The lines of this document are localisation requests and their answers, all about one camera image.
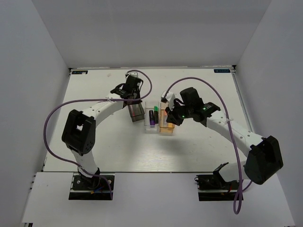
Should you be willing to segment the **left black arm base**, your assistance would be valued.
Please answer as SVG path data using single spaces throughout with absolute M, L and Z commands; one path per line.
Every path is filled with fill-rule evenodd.
M 71 188 L 69 192 L 70 201 L 110 201 L 111 193 L 108 184 L 104 179 L 89 185 L 88 182 L 79 175 L 73 174 Z

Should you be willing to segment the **dark grey transparent container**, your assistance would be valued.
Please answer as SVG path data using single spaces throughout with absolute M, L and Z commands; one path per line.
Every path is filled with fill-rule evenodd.
M 132 122 L 142 121 L 145 118 L 145 112 L 142 103 L 131 104 L 128 106 Z

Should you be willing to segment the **orange yellow clear tube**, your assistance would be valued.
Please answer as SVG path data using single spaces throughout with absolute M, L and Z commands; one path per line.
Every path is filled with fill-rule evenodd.
M 166 122 L 166 119 L 167 119 L 167 113 L 164 109 L 161 110 L 161 127 L 166 127 L 167 126 L 167 122 Z

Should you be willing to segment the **green cap black highlighter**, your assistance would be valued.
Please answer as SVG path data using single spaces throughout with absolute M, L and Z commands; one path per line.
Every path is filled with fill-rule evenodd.
M 158 107 L 154 106 L 154 119 L 155 119 L 155 124 L 159 123 L 159 111 Z

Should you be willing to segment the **purple cap black highlighter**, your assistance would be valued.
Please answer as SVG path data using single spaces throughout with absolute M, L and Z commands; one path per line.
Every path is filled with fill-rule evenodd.
M 154 111 L 153 110 L 149 111 L 149 122 L 150 122 L 150 126 L 155 126 L 155 119 L 154 119 Z

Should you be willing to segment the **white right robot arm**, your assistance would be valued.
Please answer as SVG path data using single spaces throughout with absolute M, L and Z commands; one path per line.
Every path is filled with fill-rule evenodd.
M 284 166 L 275 137 L 265 138 L 232 123 L 220 107 L 211 102 L 204 103 L 193 87 L 182 90 L 180 95 L 181 99 L 177 99 L 174 93 L 165 91 L 161 96 L 168 104 L 165 109 L 168 123 L 180 126 L 185 119 L 193 119 L 226 138 L 246 157 L 239 163 L 223 163 L 213 171 L 214 184 L 218 188 L 226 188 L 239 179 L 262 185 Z

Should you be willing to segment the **orange transparent container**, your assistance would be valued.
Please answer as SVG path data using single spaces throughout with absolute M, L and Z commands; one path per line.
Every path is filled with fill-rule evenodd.
M 175 125 L 167 122 L 166 107 L 168 107 L 168 104 L 160 102 L 159 132 L 161 135 L 172 136 Z

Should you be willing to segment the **corner label sticker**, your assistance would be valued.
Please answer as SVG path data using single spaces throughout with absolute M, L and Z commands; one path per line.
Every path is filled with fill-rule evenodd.
M 82 75 L 82 74 L 87 74 L 88 71 L 87 70 L 73 70 L 71 72 L 72 75 Z
M 214 73 L 230 73 L 229 69 L 214 69 Z

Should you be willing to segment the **right corner label sticker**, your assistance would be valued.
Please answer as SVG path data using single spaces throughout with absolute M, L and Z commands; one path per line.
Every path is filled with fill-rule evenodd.
M 230 73 L 229 69 L 214 69 L 214 73 Z

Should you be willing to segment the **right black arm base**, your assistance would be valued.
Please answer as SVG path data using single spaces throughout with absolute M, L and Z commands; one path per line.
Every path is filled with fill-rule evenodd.
M 243 201 L 243 197 L 236 195 L 240 187 L 236 163 L 220 164 L 212 172 L 196 175 L 194 181 L 197 184 L 199 201 Z

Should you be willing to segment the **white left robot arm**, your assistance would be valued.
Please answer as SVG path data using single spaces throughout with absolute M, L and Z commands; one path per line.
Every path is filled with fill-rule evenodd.
M 62 141 L 71 150 L 80 165 L 78 172 L 84 176 L 84 183 L 94 189 L 99 186 L 100 177 L 92 149 L 96 139 L 96 127 L 107 117 L 124 107 L 137 104 L 129 101 L 140 98 L 143 80 L 129 75 L 126 82 L 110 91 L 105 101 L 99 101 L 87 109 L 72 110 L 62 133 Z

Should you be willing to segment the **left corner label sticker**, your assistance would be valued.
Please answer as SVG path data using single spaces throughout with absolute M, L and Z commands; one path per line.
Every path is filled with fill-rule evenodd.
M 87 74 L 88 71 L 87 70 L 73 70 L 71 72 L 72 75 L 82 75 L 82 74 Z

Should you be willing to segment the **pink pen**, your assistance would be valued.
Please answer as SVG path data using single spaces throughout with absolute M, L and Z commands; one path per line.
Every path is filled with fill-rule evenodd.
M 137 115 L 137 107 L 136 107 L 136 105 L 132 105 L 132 115 L 133 115 L 133 117 L 135 117 L 136 115 Z

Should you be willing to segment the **clear transparent container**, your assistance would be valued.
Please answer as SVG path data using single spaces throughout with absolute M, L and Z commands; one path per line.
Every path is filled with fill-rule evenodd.
M 148 134 L 156 134 L 159 131 L 159 103 L 157 101 L 145 101 L 144 131 Z

